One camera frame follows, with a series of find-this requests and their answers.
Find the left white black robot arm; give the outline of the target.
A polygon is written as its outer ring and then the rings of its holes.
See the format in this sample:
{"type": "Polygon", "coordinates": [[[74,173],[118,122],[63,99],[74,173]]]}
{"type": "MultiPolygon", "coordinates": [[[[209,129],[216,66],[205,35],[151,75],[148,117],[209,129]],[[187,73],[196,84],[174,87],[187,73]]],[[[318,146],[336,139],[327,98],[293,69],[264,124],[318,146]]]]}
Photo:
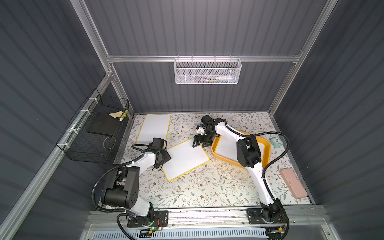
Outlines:
{"type": "Polygon", "coordinates": [[[141,154],[126,163],[114,165],[96,181],[92,193],[93,207],[103,213],[123,213],[145,223],[154,219],[153,204],[139,194],[140,175],[148,168],[161,169],[171,160],[167,141],[153,138],[149,144],[134,144],[141,154]]]}

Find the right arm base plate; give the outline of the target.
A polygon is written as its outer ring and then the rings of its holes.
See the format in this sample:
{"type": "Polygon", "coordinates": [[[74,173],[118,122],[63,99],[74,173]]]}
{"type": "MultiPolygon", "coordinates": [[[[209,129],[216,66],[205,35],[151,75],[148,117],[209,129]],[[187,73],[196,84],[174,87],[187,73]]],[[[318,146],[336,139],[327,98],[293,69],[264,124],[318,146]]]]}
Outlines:
{"type": "Polygon", "coordinates": [[[262,208],[246,209],[249,224],[282,224],[286,225],[288,220],[281,211],[270,212],[262,208]]]}

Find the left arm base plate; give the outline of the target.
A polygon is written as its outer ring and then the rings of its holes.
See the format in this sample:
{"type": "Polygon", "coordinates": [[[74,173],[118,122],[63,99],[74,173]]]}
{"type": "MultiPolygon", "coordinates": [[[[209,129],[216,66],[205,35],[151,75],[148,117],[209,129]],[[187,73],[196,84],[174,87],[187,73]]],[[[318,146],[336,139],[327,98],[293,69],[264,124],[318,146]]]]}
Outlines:
{"type": "Polygon", "coordinates": [[[152,211],[145,217],[127,217],[128,228],[140,228],[140,227],[167,227],[169,220],[169,211],[152,211]]]}

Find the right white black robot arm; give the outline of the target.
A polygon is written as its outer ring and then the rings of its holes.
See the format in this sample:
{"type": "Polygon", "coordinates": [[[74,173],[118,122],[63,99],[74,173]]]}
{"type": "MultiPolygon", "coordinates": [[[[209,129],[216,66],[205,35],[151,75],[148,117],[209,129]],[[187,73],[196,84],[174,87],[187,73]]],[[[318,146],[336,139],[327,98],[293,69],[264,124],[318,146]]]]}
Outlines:
{"type": "Polygon", "coordinates": [[[281,159],[290,149],[290,141],[288,137],[280,132],[264,132],[259,134],[243,134],[228,125],[227,121],[222,118],[212,119],[211,116],[205,115],[201,119],[200,125],[196,128],[197,135],[193,138],[193,147],[201,146],[203,148],[210,147],[214,143],[217,136],[232,140],[236,143],[236,156],[238,163],[244,167],[250,174],[254,185],[257,187],[261,213],[263,221],[267,224],[274,223],[278,218],[289,223],[289,218],[278,197],[272,192],[270,184],[266,178],[267,169],[281,159]],[[266,166],[262,163],[262,152],[260,150],[257,137],[263,135],[278,135],[285,139],[287,146],[284,152],[269,162],[266,166]]]}

